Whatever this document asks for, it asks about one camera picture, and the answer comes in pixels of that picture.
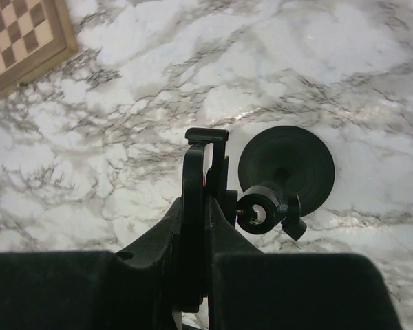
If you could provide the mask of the black round-base phone stand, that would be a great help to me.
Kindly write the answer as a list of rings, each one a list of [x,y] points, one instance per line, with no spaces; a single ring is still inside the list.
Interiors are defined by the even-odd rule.
[[[237,167],[243,194],[228,188],[228,131],[190,128],[189,146],[205,144],[203,210],[214,198],[232,226],[261,235],[280,225],[299,240],[307,225],[303,217],[316,211],[335,183],[335,163],[328,147],[315,134],[296,126],[277,126],[253,137]]]

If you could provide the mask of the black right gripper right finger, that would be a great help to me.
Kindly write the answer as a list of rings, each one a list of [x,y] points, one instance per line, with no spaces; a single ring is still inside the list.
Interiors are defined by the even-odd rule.
[[[265,254],[206,201],[211,329],[400,329],[380,271],[360,254]]]

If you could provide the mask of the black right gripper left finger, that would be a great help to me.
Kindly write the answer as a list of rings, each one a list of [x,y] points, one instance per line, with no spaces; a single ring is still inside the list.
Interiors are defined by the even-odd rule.
[[[180,329],[207,296],[209,199],[119,252],[0,252],[0,329]]]

